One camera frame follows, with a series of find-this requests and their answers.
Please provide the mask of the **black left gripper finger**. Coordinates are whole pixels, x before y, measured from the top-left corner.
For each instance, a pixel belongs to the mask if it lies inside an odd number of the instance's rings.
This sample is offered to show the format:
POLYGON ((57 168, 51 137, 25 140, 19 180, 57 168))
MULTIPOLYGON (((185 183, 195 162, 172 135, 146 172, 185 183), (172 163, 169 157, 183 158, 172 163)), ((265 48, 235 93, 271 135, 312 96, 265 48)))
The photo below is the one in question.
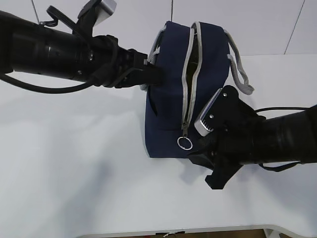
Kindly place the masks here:
POLYGON ((128 76, 128 85, 159 85, 164 78, 164 72, 160 67, 147 63, 141 70, 134 70, 128 76))

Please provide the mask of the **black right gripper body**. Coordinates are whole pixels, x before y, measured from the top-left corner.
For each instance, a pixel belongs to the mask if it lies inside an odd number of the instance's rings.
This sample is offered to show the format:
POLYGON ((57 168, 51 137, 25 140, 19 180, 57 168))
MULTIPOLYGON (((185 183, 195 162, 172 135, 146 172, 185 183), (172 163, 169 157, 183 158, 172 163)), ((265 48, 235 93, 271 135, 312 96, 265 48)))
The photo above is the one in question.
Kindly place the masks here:
POLYGON ((200 140, 200 150, 209 149, 215 153, 215 164, 227 162, 242 165, 241 160, 250 153, 252 127, 263 121, 263 117, 240 99, 239 109, 242 113, 240 122, 227 122, 200 140))

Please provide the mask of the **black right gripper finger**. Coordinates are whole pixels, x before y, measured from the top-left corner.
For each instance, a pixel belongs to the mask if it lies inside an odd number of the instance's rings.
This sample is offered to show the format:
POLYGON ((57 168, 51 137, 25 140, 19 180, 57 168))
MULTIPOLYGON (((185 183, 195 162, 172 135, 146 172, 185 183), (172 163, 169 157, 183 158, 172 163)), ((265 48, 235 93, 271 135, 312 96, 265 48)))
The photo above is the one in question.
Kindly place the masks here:
POLYGON ((210 170, 215 168, 215 153, 209 149, 201 149, 187 155, 194 165, 205 167, 210 170))
POLYGON ((213 190, 222 190, 228 181, 242 168, 242 165, 227 162, 217 162, 211 175, 205 182, 213 190))

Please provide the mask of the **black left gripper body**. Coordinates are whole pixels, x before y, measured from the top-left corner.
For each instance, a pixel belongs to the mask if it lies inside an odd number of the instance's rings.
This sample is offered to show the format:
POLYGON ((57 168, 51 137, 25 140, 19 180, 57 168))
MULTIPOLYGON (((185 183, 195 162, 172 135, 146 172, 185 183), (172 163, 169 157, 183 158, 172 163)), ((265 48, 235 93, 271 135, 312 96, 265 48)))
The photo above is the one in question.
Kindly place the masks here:
POLYGON ((95 86, 129 88, 145 83, 149 70, 146 54, 120 47, 118 39, 111 35, 96 36, 93 40, 102 54, 101 62, 89 74, 95 86))

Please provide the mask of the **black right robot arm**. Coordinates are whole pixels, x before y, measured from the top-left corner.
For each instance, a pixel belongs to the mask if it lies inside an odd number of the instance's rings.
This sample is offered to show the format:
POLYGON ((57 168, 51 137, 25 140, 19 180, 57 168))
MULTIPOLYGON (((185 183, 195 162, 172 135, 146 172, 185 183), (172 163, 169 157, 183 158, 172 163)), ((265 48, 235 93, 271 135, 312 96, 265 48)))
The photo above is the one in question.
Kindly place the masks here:
POLYGON ((194 165, 208 168, 211 189, 224 189, 245 165, 281 172, 317 161, 317 107, 266 119, 242 100, 238 123, 225 123, 202 139, 200 150, 188 155, 194 165))

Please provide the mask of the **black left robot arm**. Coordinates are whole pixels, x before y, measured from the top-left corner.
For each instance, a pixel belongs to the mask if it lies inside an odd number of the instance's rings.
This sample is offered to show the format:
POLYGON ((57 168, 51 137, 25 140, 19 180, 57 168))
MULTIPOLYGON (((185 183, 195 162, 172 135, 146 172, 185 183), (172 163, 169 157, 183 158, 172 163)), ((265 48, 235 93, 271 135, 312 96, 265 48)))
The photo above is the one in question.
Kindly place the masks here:
POLYGON ((1 73, 17 71, 108 88, 162 84, 163 69, 149 63, 146 54, 120 47, 114 36, 93 36, 92 17, 83 25, 53 7, 49 13, 71 33, 0 13, 1 73))

